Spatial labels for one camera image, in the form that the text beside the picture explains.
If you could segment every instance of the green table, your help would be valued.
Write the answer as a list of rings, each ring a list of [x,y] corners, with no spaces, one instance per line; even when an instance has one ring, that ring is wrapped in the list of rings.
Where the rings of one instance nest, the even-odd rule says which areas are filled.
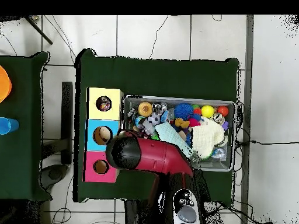
[[[19,121],[17,131],[0,136],[0,198],[44,201],[51,196],[39,184],[41,161],[41,70],[48,53],[30,58],[0,56],[11,82],[0,116]]]
[[[74,200],[127,198],[146,200],[155,176],[122,170],[116,183],[82,181],[86,114],[86,88],[120,89],[127,95],[237,100],[237,59],[225,62],[193,60],[141,60],[95,57],[84,49],[76,58]],[[203,173],[212,201],[231,205],[232,172]]]

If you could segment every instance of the plastic bin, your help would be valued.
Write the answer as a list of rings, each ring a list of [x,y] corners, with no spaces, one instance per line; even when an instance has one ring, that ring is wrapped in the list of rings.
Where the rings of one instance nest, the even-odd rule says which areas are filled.
[[[127,95],[123,97],[123,119],[121,121],[121,127],[125,129],[132,129],[134,124],[129,124],[127,119],[127,113],[132,107],[138,109],[141,102],[150,103],[167,103],[167,108],[170,109],[175,107],[179,103],[190,103],[198,104],[200,107],[204,105],[211,105],[213,107],[226,106],[228,108],[228,115],[225,120],[229,123],[229,128],[226,130],[225,134],[228,135],[228,144],[223,147],[227,150],[226,159],[214,159],[212,157],[202,160],[198,163],[191,161],[191,165],[194,168],[202,169],[205,171],[215,171],[215,172],[228,172],[234,166],[234,153],[235,153],[235,133],[236,133],[236,115],[237,115],[237,105],[233,101],[221,101],[221,100],[197,100],[197,99],[184,99],[184,98],[171,98],[171,97],[155,97],[155,96],[133,96]]]

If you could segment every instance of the green ball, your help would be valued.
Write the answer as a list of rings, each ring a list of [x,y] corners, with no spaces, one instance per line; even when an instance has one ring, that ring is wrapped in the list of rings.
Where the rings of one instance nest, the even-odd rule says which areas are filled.
[[[192,105],[192,107],[193,107],[193,109],[200,108],[200,106],[199,106],[199,105],[197,105],[197,104],[193,104],[193,105]]]

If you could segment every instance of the white cloth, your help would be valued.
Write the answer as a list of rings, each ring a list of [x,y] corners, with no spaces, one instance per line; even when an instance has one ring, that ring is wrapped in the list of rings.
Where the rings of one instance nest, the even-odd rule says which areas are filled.
[[[216,144],[224,138],[224,129],[220,124],[201,117],[201,126],[192,127],[192,149],[198,152],[202,159],[208,158]]]

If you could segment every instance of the red ball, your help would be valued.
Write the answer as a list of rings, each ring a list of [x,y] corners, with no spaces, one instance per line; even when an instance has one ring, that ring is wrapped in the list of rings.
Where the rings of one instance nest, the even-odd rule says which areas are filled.
[[[218,107],[218,112],[221,113],[223,117],[225,117],[228,114],[228,108],[225,106]]]
[[[201,109],[200,108],[193,109],[193,113],[201,115]]]

